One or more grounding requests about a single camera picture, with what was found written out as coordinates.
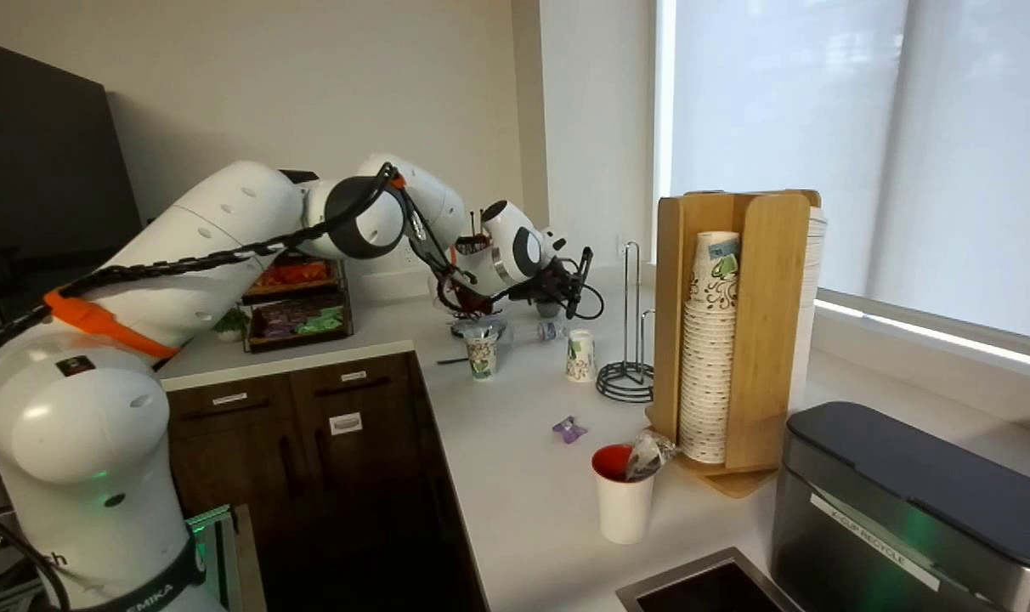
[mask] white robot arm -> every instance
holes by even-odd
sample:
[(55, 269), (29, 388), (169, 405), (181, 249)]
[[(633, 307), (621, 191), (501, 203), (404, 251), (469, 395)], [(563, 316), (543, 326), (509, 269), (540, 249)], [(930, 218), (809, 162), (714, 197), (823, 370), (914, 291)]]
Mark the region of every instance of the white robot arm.
[(588, 259), (563, 269), (512, 203), (477, 232), (454, 191), (400, 158), (341, 182), (230, 162), (0, 333), (0, 479), (55, 608), (216, 608), (197, 589), (153, 370), (277, 251), (376, 259), (404, 233), (458, 314), (501, 295), (577, 307)]

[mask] kitchen counter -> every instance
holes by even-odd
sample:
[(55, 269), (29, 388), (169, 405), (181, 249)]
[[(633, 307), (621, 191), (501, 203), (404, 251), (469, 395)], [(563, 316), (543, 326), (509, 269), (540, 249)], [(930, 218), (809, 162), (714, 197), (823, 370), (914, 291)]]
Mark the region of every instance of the kitchen counter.
[[(596, 328), (597, 365), (621, 357), (620, 289)], [(759, 566), (768, 561), (772, 479), (728, 501), (681, 467), (655, 479), (650, 535), (640, 543), (609, 543), (597, 535), (588, 456), (605, 443), (633, 443), (647, 427), (643, 405), (614, 405), (590, 384), (563, 380), (563, 344), (537, 341), (534, 309), (508, 307), (512, 341), (492, 380), (472, 380), (453, 341), (453, 316), (435, 299), (400, 299), (356, 309), (356, 333), (272, 354), (242, 354), (238, 344), (204, 335), (163, 366), (163, 388), (185, 391), (258, 374), (283, 374), (415, 351), (435, 409), (453, 487), (472, 541), (486, 598), (508, 608), (621, 608), (614, 589), (719, 547), (740, 547)], [(833, 396), (866, 401), (940, 437), (1030, 471), (1030, 433), (912, 380), (878, 374), (842, 351), (850, 324), (815, 320), (809, 384), (800, 405)], [(563, 444), (551, 425), (573, 413), (588, 433)]]

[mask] cabinet door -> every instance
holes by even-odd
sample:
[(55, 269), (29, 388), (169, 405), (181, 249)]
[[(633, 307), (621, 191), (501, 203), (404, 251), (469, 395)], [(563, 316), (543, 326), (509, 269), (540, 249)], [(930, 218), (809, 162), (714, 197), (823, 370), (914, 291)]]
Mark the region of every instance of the cabinet door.
[(169, 401), (169, 458), (185, 509), (249, 504), (258, 547), (301, 541), (316, 501), (301, 489), (306, 461), (284, 380), (178, 391)]
[(407, 357), (353, 361), (288, 380), (324, 489), (311, 543), (353, 554), (429, 530), (429, 461), (407, 405)]

